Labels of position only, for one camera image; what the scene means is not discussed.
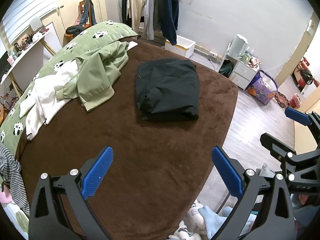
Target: black bag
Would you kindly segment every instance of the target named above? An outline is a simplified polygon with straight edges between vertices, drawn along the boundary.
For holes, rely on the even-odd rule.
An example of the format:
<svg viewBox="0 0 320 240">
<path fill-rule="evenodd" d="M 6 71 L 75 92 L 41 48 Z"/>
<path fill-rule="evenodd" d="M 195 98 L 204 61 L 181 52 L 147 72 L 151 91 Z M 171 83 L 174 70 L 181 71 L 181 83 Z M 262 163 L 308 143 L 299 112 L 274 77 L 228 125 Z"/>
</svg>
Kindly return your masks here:
<svg viewBox="0 0 320 240">
<path fill-rule="evenodd" d="M 300 73 L 301 73 L 301 76 L 302 76 L 302 78 L 303 78 L 303 80 L 305 81 L 305 83 L 307 84 L 307 85 L 311 85 L 312 84 L 312 82 L 313 82 L 313 76 L 312 76 L 312 74 L 310 73 L 310 71 L 309 70 L 307 70 L 307 69 L 301 69 L 300 70 Z"/>
<path fill-rule="evenodd" d="M 81 25 L 70 26 L 66 29 L 66 34 L 73 34 L 74 37 L 78 36 L 81 32 L 84 31 L 84 27 Z"/>
</svg>

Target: mug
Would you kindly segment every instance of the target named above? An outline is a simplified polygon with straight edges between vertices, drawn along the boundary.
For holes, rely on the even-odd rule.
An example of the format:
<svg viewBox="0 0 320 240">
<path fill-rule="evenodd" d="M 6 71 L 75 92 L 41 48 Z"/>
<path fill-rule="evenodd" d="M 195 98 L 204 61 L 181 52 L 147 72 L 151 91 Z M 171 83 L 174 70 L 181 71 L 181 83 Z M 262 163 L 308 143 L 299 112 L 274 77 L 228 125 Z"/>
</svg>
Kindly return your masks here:
<svg viewBox="0 0 320 240">
<path fill-rule="evenodd" d="M 241 57 L 241 61 L 245 64 L 248 64 L 250 62 L 250 55 L 247 53 L 244 53 L 244 55 Z"/>
</svg>

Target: purple bag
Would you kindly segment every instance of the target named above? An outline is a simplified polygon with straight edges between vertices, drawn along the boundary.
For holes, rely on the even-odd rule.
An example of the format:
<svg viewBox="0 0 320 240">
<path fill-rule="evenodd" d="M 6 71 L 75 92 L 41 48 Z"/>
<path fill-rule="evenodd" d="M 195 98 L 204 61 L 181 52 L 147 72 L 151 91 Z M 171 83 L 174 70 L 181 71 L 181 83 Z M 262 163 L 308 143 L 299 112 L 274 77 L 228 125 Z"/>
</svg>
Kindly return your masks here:
<svg viewBox="0 0 320 240">
<path fill-rule="evenodd" d="M 266 106 L 278 92 L 278 86 L 272 77 L 263 70 L 259 70 L 247 86 L 246 91 Z"/>
</svg>

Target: gray striped cloth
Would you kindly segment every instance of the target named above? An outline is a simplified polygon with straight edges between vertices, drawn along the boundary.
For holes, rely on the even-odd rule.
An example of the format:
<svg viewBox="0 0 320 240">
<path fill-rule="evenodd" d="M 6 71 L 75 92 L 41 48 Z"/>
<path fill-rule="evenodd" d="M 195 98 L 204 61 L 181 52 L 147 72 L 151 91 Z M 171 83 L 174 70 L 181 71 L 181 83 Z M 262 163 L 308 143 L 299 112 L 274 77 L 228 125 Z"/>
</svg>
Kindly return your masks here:
<svg viewBox="0 0 320 240">
<path fill-rule="evenodd" d="M 30 207 L 20 171 L 20 163 L 15 160 L 7 147 L 0 142 L 0 173 L 4 182 L 10 185 L 12 200 L 29 216 Z"/>
</svg>

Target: window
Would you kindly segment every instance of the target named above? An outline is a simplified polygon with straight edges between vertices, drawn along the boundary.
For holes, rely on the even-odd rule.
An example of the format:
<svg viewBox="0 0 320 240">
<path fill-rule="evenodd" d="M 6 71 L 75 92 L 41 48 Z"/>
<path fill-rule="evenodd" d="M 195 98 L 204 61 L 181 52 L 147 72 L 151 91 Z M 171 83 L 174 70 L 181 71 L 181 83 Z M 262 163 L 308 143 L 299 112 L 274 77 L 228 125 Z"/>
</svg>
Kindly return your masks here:
<svg viewBox="0 0 320 240">
<path fill-rule="evenodd" d="M 42 17 L 57 6 L 57 0 L 14 0 L 2 20 L 9 43 L 29 27 L 31 19 Z"/>
</svg>

